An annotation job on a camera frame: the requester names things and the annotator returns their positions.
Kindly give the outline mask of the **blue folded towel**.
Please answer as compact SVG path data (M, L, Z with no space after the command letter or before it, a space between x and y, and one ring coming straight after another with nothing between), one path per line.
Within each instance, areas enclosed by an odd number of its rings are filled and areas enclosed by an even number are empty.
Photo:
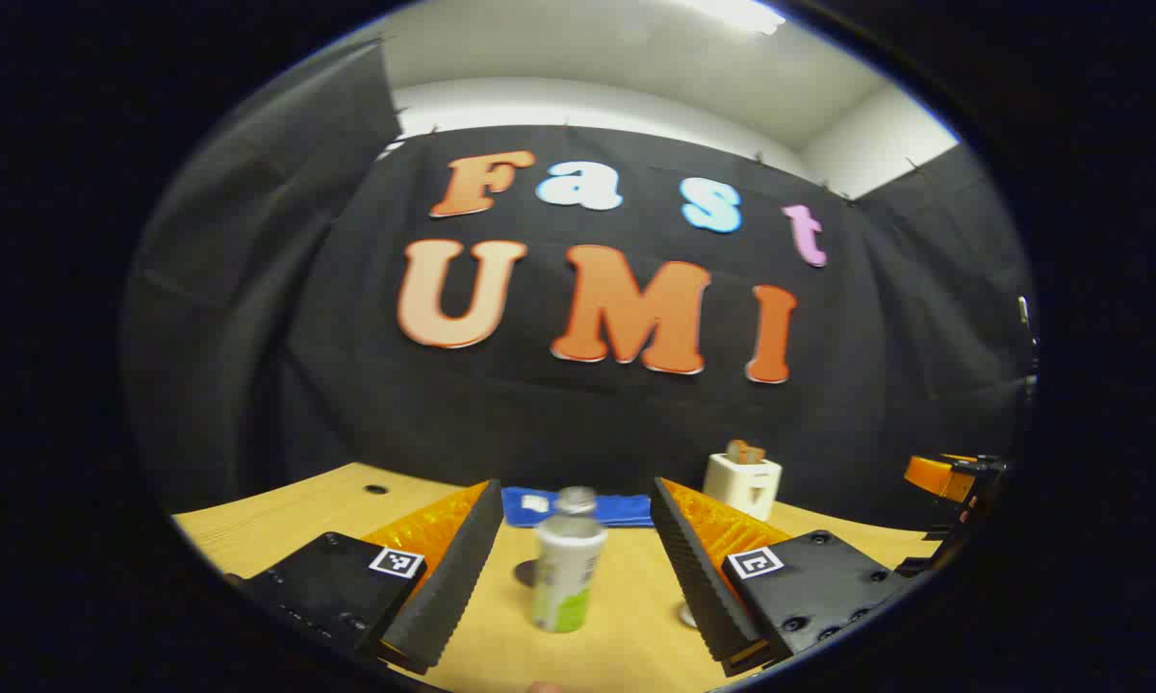
M560 492L503 487L504 521L514 528L535 528L558 510ZM653 528L651 500L644 495L595 497L594 517L608 528Z

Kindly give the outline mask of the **white green label water bottle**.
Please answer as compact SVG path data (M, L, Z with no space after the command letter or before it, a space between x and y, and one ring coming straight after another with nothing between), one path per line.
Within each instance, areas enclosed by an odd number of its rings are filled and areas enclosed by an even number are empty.
M596 492L560 491L554 513L535 528L539 555L529 620L553 634L578 631L590 610L590 589L608 529L595 517Z

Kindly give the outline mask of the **black backdrop cloth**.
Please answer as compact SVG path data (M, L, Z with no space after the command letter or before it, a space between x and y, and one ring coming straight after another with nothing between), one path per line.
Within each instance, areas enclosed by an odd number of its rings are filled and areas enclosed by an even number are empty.
M168 513L348 462L558 491L698 484L924 530L913 454L1011 452L1028 263L957 145L854 201L674 138L560 124L392 143L381 52L279 76L169 186L123 377Z

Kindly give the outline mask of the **black metal stand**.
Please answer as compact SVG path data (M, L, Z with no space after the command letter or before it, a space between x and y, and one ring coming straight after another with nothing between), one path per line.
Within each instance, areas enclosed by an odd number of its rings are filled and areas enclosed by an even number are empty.
M1027 383L1035 383L1037 373L1039 371L1039 342L1037 342L1035 334L1027 295L1017 296L1016 308L1020 320L1020 334L1023 337L1023 360L1025 360L1023 376L1025 376Z

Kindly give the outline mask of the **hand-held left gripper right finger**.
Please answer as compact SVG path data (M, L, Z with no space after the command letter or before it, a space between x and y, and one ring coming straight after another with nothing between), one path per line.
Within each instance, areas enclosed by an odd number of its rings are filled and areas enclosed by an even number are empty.
M728 676L855 631L901 594L909 565L936 552L924 531L783 503L755 519L662 477L651 516L707 653Z

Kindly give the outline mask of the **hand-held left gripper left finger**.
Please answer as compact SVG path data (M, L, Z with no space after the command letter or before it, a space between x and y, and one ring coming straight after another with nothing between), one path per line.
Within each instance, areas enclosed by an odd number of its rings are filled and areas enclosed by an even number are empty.
M427 674L464 618L503 521L496 478L361 538L326 531L236 592L328 649Z

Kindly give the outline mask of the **cream toaster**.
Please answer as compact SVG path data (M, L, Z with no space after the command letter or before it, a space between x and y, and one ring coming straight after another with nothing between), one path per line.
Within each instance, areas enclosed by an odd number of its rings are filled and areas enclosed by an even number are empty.
M702 493L725 506L766 522L779 495L781 465L775 460L738 464L725 452L710 454Z

